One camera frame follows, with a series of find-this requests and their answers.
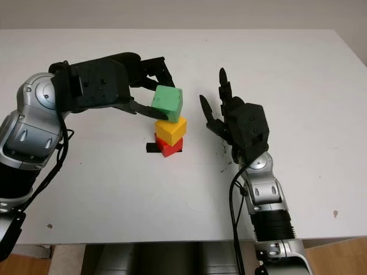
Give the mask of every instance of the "wooden floor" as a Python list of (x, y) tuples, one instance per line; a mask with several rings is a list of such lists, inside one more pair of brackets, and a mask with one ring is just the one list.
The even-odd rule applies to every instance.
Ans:
[[(367, 237), (307, 249), (314, 275), (367, 274)], [(11, 255), (0, 275), (47, 275), (51, 260)]]
[(307, 249), (314, 275), (367, 274), (367, 237)]
[(51, 259), (10, 255), (4, 262), (0, 262), (0, 275), (47, 275), (50, 264)]

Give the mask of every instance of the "green cube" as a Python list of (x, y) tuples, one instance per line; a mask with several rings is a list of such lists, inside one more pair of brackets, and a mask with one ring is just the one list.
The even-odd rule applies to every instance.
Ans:
[(169, 122), (178, 122), (182, 109), (182, 90), (158, 85), (151, 106), (165, 113)]

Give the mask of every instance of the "yellow cube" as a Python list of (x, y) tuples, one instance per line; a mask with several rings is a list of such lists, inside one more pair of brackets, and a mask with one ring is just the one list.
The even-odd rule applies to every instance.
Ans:
[(155, 123), (155, 133), (157, 137), (168, 143), (170, 146), (176, 144), (181, 137), (186, 134), (187, 120), (182, 116), (179, 117), (177, 123), (158, 120)]

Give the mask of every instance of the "silver robot arm segment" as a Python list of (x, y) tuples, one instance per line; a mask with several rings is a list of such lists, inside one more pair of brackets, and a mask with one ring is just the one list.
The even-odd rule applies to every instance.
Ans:
[(0, 127), (1, 171), (15, 168), (25, 180), (2, 181), (0, 213), (9, 212), (30, 197), (34, 182), (30, 181), (46, 166), (61, 139), (52, 77), (51, 73), (38, 73), (27, 79), (17, 93), (17, 110)]

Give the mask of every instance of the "white wall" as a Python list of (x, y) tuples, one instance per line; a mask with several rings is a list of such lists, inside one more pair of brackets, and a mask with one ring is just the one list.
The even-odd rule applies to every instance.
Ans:
[(334, 29), (367, 64), (365, 0), (0, 0), (0, 28)]

